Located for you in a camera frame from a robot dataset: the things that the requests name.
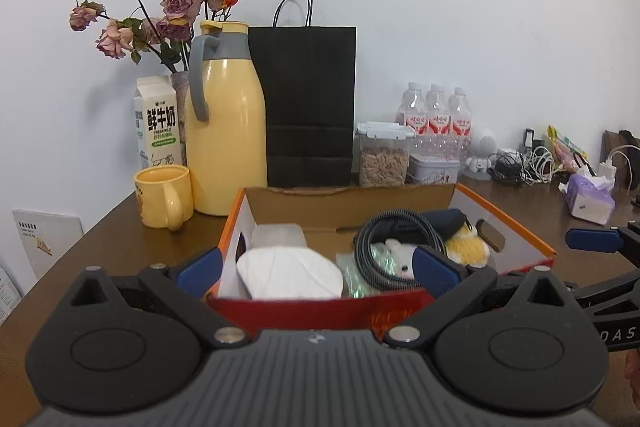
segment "yellow mug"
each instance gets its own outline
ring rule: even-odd
[[[142,223],[177,232],[193,216],[191,175],[187,167],[163,165],[133,176]]]

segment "blue gripper pad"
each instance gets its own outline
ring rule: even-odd
[[[616,230],[571,229],[564,242],[572,250],[588,250],[615,253],[625,246],[625,241]]]
[[[466,269],[429,247],[417,247],[412,258],[415,280],[433,298],[443,296],[466,277]]]
[[[222,275],[222,252],[215,247],[176,267],[176,285],[194,299],[200,299]]]

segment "black paper bag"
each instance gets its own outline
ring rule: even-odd
[[[356,28],[249,29],[249,48],[267,111],[267,166],[272,187],[350,184]]]

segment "coiled black cable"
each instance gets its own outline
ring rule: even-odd
[[[358,230],[354,245],[354,258],[362,278],[376,290],[399,291],[420,286],[414,279],[404,279],[385,272],[373,259],[371,253],[371,238],[376,229],[383,223],[400,220],[409,221],[418,227],[418,230],[424,236],[424,245],[443,255],[447,254],[447,247],[444,245],[442,236],[418,212],[407,208],[399,208],[398,210],[388,210],[373,216]]]

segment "yellow plush toy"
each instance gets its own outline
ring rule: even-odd
[[[476,227],[464,225],[450,239],[445,242],[447,256],[450,260],[466,266],[467,264],[486,265],[491,250],[480,237]]]

